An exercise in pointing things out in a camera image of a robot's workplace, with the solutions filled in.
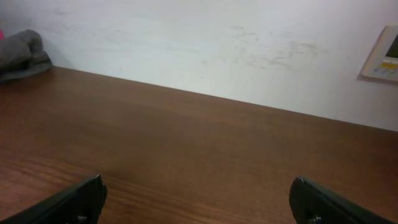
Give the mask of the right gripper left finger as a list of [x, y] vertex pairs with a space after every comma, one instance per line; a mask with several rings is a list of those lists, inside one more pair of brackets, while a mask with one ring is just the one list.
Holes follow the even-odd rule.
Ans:
[[1, 220], [1, 224], [97, 224], [107, 193], [101, 176], [95, 175]]

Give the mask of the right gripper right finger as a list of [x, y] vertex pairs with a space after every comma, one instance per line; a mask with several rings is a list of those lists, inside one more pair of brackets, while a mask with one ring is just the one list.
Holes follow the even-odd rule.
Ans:
[[292, 182], [289, 205], [297, 224], [394, 224], [304, 177]]

